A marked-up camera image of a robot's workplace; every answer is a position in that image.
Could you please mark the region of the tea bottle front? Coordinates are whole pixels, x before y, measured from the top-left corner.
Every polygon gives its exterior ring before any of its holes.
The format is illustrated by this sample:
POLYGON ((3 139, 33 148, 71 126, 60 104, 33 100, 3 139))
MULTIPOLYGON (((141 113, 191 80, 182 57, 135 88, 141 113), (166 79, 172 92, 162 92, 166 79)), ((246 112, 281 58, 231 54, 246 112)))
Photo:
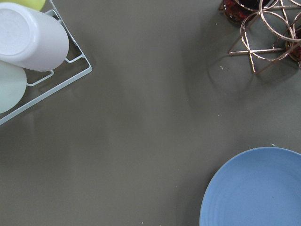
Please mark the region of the tea bottle front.
POLYGON ((223 0, 225 16, 235 24, 241 24, 250 14, 259 10, 259 0, 223 0))

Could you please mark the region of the blue plastic plate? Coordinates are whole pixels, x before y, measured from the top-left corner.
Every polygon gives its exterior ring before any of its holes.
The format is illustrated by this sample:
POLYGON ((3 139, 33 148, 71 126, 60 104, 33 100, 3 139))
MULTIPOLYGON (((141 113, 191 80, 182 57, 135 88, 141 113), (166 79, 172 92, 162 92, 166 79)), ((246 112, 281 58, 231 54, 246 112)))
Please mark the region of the blue plastic plate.
POLYGON ((299 226, 301 155, 276 147, 254 148, 223 164, 200 209, 201 226, 299 226))

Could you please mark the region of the white cup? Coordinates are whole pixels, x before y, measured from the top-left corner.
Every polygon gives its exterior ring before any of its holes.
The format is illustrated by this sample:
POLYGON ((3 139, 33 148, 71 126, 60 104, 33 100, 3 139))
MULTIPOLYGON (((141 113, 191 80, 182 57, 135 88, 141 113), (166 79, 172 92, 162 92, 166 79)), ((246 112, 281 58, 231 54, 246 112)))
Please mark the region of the white cup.
POLYGON ((0 59, 35 71, 60 66, 69 51, 61 23, 37 10, 11 2, 0 4, 0 59))

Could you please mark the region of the pale green cup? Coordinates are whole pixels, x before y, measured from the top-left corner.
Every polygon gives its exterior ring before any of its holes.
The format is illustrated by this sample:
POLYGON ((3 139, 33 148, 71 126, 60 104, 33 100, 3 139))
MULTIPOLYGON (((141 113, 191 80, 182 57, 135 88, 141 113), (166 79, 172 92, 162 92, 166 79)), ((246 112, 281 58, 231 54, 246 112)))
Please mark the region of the pale green cup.
POLYGON ((27 77, 23 68, 0 62, 0 113, 13 108, 23 97, 27 77))

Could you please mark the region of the yellow-green cup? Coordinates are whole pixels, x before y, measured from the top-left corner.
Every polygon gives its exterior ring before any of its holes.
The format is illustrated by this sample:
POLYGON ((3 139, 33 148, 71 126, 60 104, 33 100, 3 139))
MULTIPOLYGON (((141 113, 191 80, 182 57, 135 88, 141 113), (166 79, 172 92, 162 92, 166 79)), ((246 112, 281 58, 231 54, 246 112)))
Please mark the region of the yellow-green cup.
POLYGON ((46 3, 46 0, 8 0, 8 2, 16 3, 37 11, 41 11, 46 3))

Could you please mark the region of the tea bottle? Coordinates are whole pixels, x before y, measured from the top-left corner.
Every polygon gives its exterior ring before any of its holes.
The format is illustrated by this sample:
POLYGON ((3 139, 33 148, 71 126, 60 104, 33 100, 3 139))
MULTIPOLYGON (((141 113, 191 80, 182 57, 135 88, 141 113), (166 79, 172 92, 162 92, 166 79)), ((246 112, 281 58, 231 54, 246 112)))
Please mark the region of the tea bottle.
MULTIPOLYGON (((286 50, 289 50, 290 48, 292 47, 292 43, 289 42, 289 41, 286 41, 285 42, 285 49, 286 50)), ((300 62, 301 61, 301 47, 298 46, 296 47, 294 50, 292 50, 290 53, 289 53, 289 57, 296 61, 296 62, 300 62)))
POLYGON ((223 0, 225 16, 235 24, 241 24, 250 14, 259 10, 259 0, 223 0))

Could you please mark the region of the tea bottle back right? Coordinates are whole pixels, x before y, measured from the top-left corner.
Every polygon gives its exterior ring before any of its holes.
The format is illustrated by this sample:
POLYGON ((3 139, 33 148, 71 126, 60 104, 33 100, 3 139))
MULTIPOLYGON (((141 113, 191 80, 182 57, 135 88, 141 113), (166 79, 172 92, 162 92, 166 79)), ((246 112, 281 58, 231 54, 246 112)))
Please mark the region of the tea bottle back right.
MULTIPOLYGON (((289 42, 289 41, 286 41, 285 42, 285 49, 286 50, 289 50, 290 48, 292 47, 292 43, 289 42)), ((300 62, 301 61, 301 47, 298 46, 296 47, 294 50, 292 50, 290 53, 289 53, 289 57, 296 61, 296 62, 300 62)))

